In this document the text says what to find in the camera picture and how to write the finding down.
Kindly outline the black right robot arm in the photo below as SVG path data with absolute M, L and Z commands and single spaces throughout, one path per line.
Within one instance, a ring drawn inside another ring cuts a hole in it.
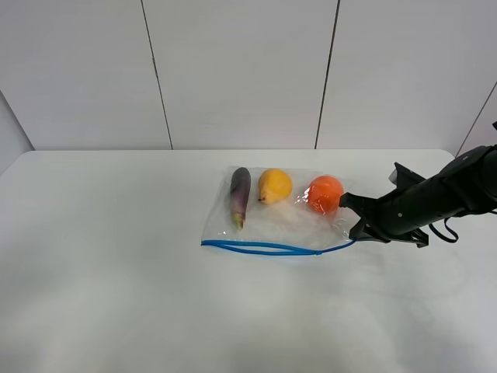
M 400 163 L 390 176 L 395 188 L 379 198 L 345 193 L 339 206 L 354 211 L 360 220 L 349 230 L 353 241 L 406 242 L 429 245 L 427 226 L 439 239 L 455 243 L 433 224 L 451 218 L 496 213 L 496 146 L 478 146 L 456 157 L 439 173 L 425 179 Z

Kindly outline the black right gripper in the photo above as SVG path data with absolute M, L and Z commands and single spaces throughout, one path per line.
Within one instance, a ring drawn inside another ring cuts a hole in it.
M 465 208 L 463 200 L 435 176 L 405 190 L 396 189 L 383 200 L 347 192 L 340 197 L 339 206 L 352 210 L 361 218 L 373 218 L 370 225 L 360 219 L 349 230 L 351 240 L 378 242 L 375 228 L 386 240 L 414 243 L 419 248 L 429 243 L 422 227 Z

